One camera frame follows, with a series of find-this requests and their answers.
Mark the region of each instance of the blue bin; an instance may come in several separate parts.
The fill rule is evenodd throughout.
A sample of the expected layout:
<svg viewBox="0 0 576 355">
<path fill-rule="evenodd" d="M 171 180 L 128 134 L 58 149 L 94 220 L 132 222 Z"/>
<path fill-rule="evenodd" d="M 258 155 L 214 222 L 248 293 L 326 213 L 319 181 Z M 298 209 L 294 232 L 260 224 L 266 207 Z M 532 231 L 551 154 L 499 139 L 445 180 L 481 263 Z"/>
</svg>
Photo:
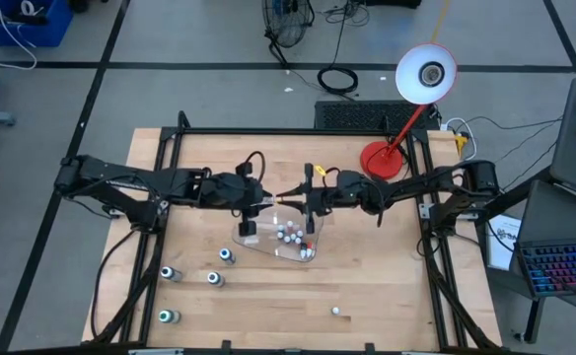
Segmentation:
<svg viewBox="0 0 576 355">
<path fill-rule="evenodd" d="M 35 8 L 44 6 L 48 20 L 46 25 L 22 25 L 17 31 L 17 25 L 6 23 L 12 36 L 19 42 L 28 46 L 28 42 L 35 46 L 58 46 L 71 24 L 73 12 L 67 0 L 30 0 Z M 1 12 L 9 16 L 13 11 L 21 8 L 21 0 L 0 0 Z M 0 24 L 0 45 L 17 45 Z"/>
</svg>

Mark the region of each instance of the transparent container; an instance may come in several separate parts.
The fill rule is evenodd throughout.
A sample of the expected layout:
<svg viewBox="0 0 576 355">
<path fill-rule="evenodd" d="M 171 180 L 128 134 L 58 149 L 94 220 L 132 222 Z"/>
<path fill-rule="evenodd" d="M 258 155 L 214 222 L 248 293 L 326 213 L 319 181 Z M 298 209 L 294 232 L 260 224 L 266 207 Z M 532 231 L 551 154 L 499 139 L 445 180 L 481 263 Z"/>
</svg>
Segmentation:
<svg viewBox="0 0 576 355">
<path fill-rule="evenodd" d="M 252 236 L 240 237 L 238 232 L 238 224 L 236 224 L 232 239 L 237 244 L 255 249 L 264 253 L 275 255 L 277 257 L 299 261 L 308 262 L 312 261 L 317 254 L 317 242 L 319 241 L 319 233 L 324 226 L 324 218 L 314 216 L 315 219 L 315 232 L 313 234 L 306 233 L 306 217 L 292 207 L 275 204 L 259 212 L 259 216 L 253 218 L 257 224 L 257 233 Z M 292 222 L 293 226 L 288 227 L 288 222 Z M 288 237 L 293 234 L 297 236 L 301 231 L 301 243 L 296 239 L 290 239 L 290 242 L 284 242 L 283 237 Z M 278 238 L 277 234 L 282 232 L 282 238 Z"/>
</svg>

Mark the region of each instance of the wooden tabletop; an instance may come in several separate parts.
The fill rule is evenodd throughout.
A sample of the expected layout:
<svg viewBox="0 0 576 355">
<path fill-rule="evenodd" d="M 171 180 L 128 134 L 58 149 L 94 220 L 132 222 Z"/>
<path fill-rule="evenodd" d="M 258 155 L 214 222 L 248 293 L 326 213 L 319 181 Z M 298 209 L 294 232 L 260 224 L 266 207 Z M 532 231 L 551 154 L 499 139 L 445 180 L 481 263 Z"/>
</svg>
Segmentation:
<svg viewBox="0 0 576 355">
<path fill-rule="evenodd" d="M 159 133 L 160 129 L 135 130 L 126 164 L 151 170 Z M 459 160 L 452 133 L 429 132 L 429 137 L 436 167 Z M 359 154 L 375 139 L 185 135 L 179 167 L 232 172 L 250 152 L 259 150 L 267 162 L 263 187 L 279 193 L 303 181 L 304 163 L 360 172 Z M 394 180 L 405 170 L 406 166 Z M 322 185 L 321 178 L 315 177 L 314 184 Z M 273 208 L 281 213 L 287 207 Z M 224 211 L 172 209 L 162 265 L 180 270 L 183 280 L 159 280 L 148 346 L 217 348 L 229 339 L 234 348 L 362 350 L 366 342 L 373 342 L 378 350 L 438 350 L 428 276 L 415 251 L 420 232 L 414 199 L 389 209 L 381 228 L 376 227 L 376 217 L 360 209 L 334 210 L 324 219 L 316 257 L 306 263 L 237 245 L 232 233 L 238 222 Z M 111 223 L 105 252 L 128 228 L 125 220 Z M 459 222 L 457 228 L 459 234 L 476 238 L 473 223 Z M 103 273 L 98 331 L 127 296 L 138 241 L 134 238 L 112 255 Z M 487 336 L 500 344 L 480 250 L 460 239 L 449 242 L 460 299 Z M 219 259 L 221 248 L 234 253 L 235 265 Z M 207 283 L 210 271 L 226 278 L 224 287 Z M 443 304 L 445 318 L 451 320 L 450 307 L 445 300 Z M 330 313 L 332 307 L 340 308 L 339 316 Z M 163 309 L 179 311 L 180 322 L 158 322 Z M 131 339 L 137 337 L 142 312 L 140 300 Z M 447 326 L 455 345 L 452 322 Z M 86 326 L 84 339 L 90 338 Z"/>
</svg>

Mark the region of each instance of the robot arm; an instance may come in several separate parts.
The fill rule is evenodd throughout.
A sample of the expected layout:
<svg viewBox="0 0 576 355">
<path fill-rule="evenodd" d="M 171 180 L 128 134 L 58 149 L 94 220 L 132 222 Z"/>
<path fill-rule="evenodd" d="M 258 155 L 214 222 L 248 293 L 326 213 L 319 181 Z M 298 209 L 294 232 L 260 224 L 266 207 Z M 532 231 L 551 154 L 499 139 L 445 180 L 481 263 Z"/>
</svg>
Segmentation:
<svg viewBox="0 0 576 355">
<path fill-rule="evenodd" d="M 313 187 L 312 164 L 305 166 L 306 181 L 296 188 L 280 193 L 278 203 L 297 208 L 306 216 L 307 232 L 314 232 L 313 214 L 325 216 L 334 208 L 358 207 L 378 216 L 396 202 L 432 192 L 450 192 L 451 197 L 430 208 L 433 229 L 453 229 L 457 216 L 476 201 L 489 201 L 499 193 L 494 164 L 487 161 L 462 162 L 452 167 L 440 167 L 431 173 L 387 183 L 378 178 L 369 179 L 354 171 L 339 171 L 336 186 Z M 455 179 L 461 178 L 461 185 Z M 283 197 L 305 195 L 305 202 L 283 200 Z"/>
<path fill-rule="evenodd" d="M 133 229 L 157 233 L 164 227 L 170 205 L 202 209 L 238 210 L 242 214 L 240 235 L 255 234 L 255 222 L 264 204 L 261 183 L 249 177 L 252 164 L 236 167 L 236 173 L 211 175 L 205 169 L 165 169 L 152 172 L 103 162 L 90 156 L 65 158 L 55 181 L 55 191 L 64 198 L 90 196 L 108 208 L 123 212 Z M 150 192 L 147 200 L 136 200 L 116 187 Z"/>
</svg>

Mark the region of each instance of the gray floor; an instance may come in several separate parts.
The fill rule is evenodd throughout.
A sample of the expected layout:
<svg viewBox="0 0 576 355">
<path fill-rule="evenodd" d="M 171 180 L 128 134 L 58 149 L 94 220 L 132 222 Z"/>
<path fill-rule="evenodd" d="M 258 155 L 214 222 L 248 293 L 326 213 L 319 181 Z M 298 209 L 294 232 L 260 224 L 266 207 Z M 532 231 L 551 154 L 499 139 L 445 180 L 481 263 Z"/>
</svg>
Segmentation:
<svg viewBox="0 0 576 355">
<path fill-rule="evenodd" d="M 120 2 L 92 2 L 89 13 L 74 18 L 59 48 L 37 49 L 36 55 L 43 61 L 100 60 Z M 324 10 L 343 1 L 313 3 Z M 575 2 L 553 0 L 553 4 L 576 49 Z M 414 44 L 430 39 L 440 8 L 437 0 L 424 0 L 417 11 L 372 8 L 368 26 L 345 29 L 338 61 L 397 63 Z M 318 17 L 304 40 L 286 50 L 289 60 L 331 61 L 337 31 L 338 25 Z M 262 34 L 258 0 L 133 0 L 111 60 L 274 62 Z M 541 0 L 453 0 L 439 41 L 460 64 L 571 64 Z M 0 60 L 26 59 L 18 49 L 0 48 Z M 316 71 L 301 73 L 316 81 Z M 0 69 L 0 110 L 18 119 L 14 127 L 0 126 L 0 329 L 94 75 L 95 70 L 86 69 Z M 360 100 L 399 99 L 394 72 L 359 71 L 358 76 Z M 561 115 L 573 77 L 462 73 L 439 107 L 444 117 L 485 115 L 504 125 L 553 119 Z M 293 91 L 286 93 L 286 88 Z M 122 163 L 134 128 L 173 125 L 180 109 L 199 127 L 311 127 L 318 100 L 334 97 L 281 70 L 110 69 L 80 153 Z M 551 126 L 498 163 L 501 183 L 511 181 L 544 152 L 558 127 Z M 500 131 L 480 120 L 472 129 L 478 157 L 491 161 L 537 130 Z M 549 160 L 550 155 L 530 174 Z M 107 231 L 106 221 L 61 204 L 12 349 L 79 342 Z M 505 345 L 528 352 L 576 353 L 576 309 L 549 301 L 538 344 L 520 344 L 511 331 L 524 329 L 529 303 L 496 287 L 492 296 Z"/>
</svg>

